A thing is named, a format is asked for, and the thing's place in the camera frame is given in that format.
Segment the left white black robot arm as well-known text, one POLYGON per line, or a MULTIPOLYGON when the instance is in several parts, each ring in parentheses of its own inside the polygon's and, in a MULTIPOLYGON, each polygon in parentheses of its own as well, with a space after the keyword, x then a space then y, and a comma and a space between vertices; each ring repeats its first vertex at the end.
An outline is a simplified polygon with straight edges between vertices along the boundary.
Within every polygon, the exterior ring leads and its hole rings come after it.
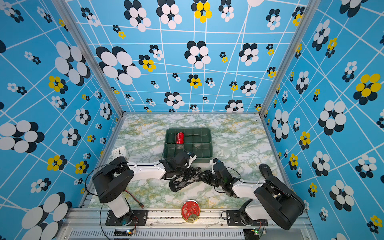
POLYGON ((173 158, 154 163, 130 163, 118 156, 94 174, 92 182, 99 201, 108 205, 118 219, 130 221, 133 212, 123 193, 131 181, 157 179, 170 182, 170 189, 177 192, 192 183, 199 182, 201 168, 192 167, 197 156, 181 152, 173 158))

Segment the black grey argyle sock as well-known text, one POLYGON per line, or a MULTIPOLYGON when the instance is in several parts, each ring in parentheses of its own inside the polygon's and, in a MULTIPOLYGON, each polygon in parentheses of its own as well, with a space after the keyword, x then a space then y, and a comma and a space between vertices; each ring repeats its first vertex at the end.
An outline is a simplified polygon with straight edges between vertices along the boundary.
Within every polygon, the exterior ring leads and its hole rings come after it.
POLYGON ((202 182, 205 175, 209 172, 208 170, 202 171, 201 168, 190 167, 185 169, 180 176, 170 180, 170 190, 176 193, 191 184, 202 182))

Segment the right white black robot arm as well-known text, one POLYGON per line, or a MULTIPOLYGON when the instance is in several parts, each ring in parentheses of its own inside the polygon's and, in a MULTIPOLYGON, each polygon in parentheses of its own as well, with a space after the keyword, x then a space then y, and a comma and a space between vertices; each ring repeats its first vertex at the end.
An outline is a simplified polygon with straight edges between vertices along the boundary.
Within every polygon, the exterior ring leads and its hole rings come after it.
POLYGON ((252 225, 267 214, 279 227, 289 230, 304 213, 306 205, 273 175, 268 165, 260 164, 259 170, 265 179, 263 182, 246 182, 233 177, 222 161, 213 159, 212 169, 200 173, 199 178, 212 187, 222 188, 229 197, 248 199, 239 209, 245 225, 252 225))

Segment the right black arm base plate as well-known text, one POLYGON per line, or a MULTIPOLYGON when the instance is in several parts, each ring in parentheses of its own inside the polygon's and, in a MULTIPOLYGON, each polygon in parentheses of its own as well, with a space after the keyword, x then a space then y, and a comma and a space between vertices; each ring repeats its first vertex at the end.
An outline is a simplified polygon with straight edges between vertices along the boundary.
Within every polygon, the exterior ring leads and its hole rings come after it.
POLYGON ((269 225, 268 220, 259 219, 252 220, 245 217, 245 213, 241 213, 239 210, 227 210, 225 211, 224 219, 227 221, 229 227, 267 227, 269 225))

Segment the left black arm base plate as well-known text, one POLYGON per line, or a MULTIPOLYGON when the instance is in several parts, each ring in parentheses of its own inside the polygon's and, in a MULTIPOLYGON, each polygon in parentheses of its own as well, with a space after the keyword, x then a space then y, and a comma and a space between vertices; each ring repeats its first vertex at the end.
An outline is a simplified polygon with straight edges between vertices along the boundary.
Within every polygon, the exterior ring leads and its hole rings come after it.
POLYGON ((112 210, 108 211, 106 226, 145 226, 148 210, 130 210, 127 214, 117 218, 112 210))

